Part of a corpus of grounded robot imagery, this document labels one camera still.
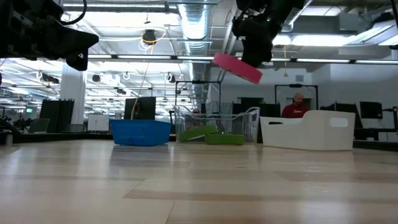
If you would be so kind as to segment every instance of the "pink object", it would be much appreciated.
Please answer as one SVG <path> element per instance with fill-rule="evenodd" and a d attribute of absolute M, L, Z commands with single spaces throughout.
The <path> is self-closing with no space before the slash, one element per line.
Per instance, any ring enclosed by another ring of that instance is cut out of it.
<path fill-rule="evenodd" d="M 262 77 L 262 73 L 256 68 L 227 54 L 216 54 L 214 56 L 214 63 L 222 69 L 225 69 L 254 84 L 258 84 Z"/>

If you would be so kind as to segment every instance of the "blue basket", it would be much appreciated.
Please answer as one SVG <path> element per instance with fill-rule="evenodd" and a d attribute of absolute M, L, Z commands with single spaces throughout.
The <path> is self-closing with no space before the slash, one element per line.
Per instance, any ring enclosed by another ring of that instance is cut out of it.
<path fill-rule="evenodd" d="M 171 123 L 153 120 L 111 120 L 113 141 L 123 146 L 156 146 L 168 143 Z"/>

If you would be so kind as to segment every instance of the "white container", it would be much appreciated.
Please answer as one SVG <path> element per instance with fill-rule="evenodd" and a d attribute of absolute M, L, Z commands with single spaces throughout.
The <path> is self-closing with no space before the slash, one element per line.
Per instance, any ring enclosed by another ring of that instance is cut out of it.
<path fill-rule="evenodd" d="M 261 117 L 260 121 L 265 146 L 314 151 L 353 149 L 354 113 L 308 111 L 299 119 Z"/>

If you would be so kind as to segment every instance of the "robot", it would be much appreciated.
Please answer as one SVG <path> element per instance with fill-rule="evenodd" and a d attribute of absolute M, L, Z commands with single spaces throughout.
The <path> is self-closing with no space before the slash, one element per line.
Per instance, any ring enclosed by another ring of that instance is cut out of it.
<path fill-rule="evenodd" d="M 239 16 L 233 19 L 233 34 L 245 37 L 242 61 L 258 67 L 272 59 L 272 41 L 294 9 L 303 9 L 305 0 L 236 0 Z"/>
<path fill-rule="evenodd" d="M 0 58 L 64 58 L 74 69 L 87 70 L 88 49 L 99 37 L 67 27 L 83 19 L 83 2 L 81 16 L 65 22 L 52 0 L 0 0 Z"/>

